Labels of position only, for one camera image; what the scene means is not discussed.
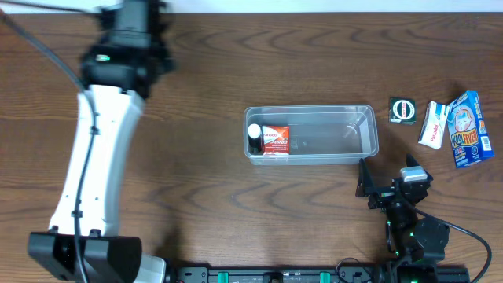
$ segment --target brown tabletop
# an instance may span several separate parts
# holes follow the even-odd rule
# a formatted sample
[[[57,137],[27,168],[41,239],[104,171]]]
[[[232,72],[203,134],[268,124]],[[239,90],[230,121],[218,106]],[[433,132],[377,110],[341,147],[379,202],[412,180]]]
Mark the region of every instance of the brown tabletop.
[[[15,17],[75,70],[97,39],[91,19]],[[144,251],[213,266],[327,266],[390,259],[385,215],[354,196],[358,166],[254,167],[243,112],[260,105],[368,104],[389,184],[412,153],[435,178],[418,207],[478,233],[503,281],[503,18],[487,13],[181,14],[165,35],[177,70],[152,90],[130,147],[121,234]],[[456,169],[449,140],[417,144],[429,101],[478,90],[496,157]],[[75,133],[76,88],[0,25],[0,281],[56,281],[29,258],[59,201]],[[390,124],[389,97],[417,123]],[[486,251],[451,231],[442,264],[478,274]]]

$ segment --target cartoon face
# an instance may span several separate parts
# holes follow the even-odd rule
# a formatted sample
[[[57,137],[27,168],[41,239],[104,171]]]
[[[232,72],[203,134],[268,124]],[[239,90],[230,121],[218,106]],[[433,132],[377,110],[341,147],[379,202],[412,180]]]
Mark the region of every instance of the cartoon face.
[[[466,131],[470,124],[472,123],[473,118],[467,110],[461,110],[456,114],[456,130]]]

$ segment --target blue box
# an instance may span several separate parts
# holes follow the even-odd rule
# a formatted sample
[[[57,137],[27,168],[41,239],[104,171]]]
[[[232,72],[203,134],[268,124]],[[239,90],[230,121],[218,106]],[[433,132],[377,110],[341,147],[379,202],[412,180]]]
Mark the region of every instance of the blue box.
[[[494,157],[477,92],[468,90],[449,107],[447,126],[456,167],[469,167]]]

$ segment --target white circle logo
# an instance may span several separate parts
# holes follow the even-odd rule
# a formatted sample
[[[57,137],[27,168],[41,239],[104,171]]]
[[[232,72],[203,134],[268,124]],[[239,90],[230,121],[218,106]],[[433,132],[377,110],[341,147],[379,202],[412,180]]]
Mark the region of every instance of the white circle logo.
[[[414,109],[414,106],[410,103],[410,101],[400,100],[396,101],[393,105],[393,113],[400,119],[410,119],[416,113],[416,109]]]

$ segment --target red packet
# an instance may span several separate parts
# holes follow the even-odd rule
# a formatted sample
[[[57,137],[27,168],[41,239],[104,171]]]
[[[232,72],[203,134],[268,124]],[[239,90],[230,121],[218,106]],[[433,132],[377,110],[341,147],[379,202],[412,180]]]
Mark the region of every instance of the red packet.
[[[290,154],[290,127],[262,126],[264,155]]]

